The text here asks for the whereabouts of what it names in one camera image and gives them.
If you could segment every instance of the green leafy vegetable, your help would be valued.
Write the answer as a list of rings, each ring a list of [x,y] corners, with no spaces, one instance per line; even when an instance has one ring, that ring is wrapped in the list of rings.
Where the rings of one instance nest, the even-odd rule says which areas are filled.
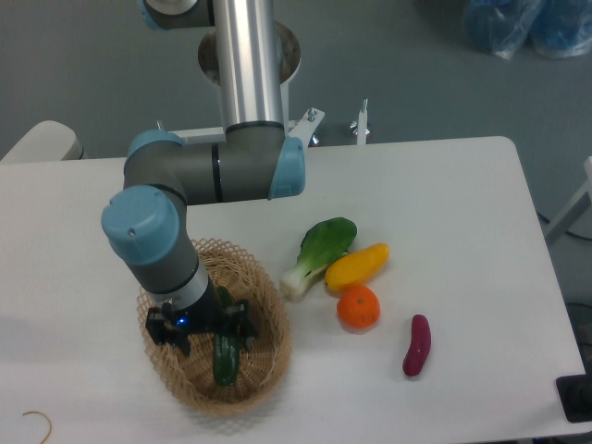
[[[300,245],[296,265],[279,280],[281,291],[290,301],[301,301],[315,278],[347,254],[357,234],[356,225],[345,217],[334,217],[309,229]]]

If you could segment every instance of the blue plastic bag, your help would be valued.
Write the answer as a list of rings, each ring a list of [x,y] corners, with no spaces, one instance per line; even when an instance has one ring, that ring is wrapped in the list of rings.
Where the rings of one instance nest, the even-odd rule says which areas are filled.
[[[462,17],[464,30],[478,49],[509,60],[524,44],[544,4],[545,0],[469,0]]]
[[[537,52],[550,58],[592,50],[592,0],[547,0],[531,30]]]

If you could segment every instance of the cucumber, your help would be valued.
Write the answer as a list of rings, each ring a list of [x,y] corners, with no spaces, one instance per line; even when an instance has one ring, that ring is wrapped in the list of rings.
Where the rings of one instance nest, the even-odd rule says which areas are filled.
[[[230,307],[234,302],[226,287],[216,288],[222,307]],[[214,335],[213,371],[218,386],[232,385],[239,374],[241,361],[241,342],[237,337]]]

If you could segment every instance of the woven basket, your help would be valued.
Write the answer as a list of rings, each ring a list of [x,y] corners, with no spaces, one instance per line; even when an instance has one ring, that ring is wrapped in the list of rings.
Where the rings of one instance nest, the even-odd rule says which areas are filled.
[[[262,318],[260,337],[251,352],[240,351],[236,382],[220,387],[212,373],[213,334],[191,335],[191,355],[171,345],[157,346],[145,328],[148,309],[154,306],[142,291],[138,319],[146,354],[154,370],[181,403],[214,416],[251,409],[271,394],[290,361],[290,323],[273,282],[255,258],[224,240],[199,240],[193,245],[217,286],[228,288],[235,301],[247,299]]]

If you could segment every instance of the orange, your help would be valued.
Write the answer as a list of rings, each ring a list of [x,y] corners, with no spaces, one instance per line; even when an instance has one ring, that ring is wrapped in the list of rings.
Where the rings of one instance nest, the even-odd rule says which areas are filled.
[[[380,302],[370,289],[360,285],[343,293],[337,302],[337,313],[348,326],[367,328],[380,317]]]

